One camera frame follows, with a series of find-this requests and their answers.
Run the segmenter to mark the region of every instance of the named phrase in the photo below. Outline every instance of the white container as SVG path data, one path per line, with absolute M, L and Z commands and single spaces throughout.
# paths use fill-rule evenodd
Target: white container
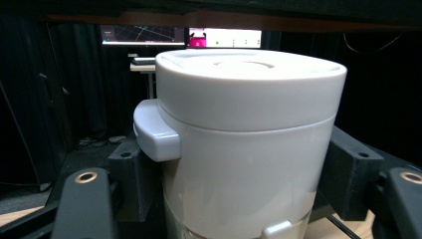
M 158 55 L 134 130 L 164 161 L 169 238 L 302 238 L 345 75 L 280 52 Z

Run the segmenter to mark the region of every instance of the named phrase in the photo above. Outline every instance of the monitor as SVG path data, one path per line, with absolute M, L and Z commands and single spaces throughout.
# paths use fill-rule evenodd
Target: monitor
M 101 25 L 104 46 L 185 47 L 185 29 L 178 27 Z
M 189 28 L 188 48 L 261 48 L 258 30 Z

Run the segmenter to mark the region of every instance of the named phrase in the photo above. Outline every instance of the keyboard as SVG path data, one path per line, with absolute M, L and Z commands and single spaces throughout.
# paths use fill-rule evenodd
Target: keyboard
M 136 66 L 155 65 L 155 58 L 133 58 L 131 63 Z

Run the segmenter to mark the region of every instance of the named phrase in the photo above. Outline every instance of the desk leg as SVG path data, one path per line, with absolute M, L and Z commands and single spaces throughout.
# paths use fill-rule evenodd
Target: desk leg
M 154 99 L 154 83 L 152 80 L 152 73 L 148 73 L 148 98 Z

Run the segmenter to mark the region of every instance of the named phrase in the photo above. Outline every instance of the white lid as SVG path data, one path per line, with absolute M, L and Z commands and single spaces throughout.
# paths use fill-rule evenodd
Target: white lid
M 260 50 L 184 50 L 156 57 L 157 94 L 173 117 L 195 126 L 257 131 L 335 116 L 346 68 Z

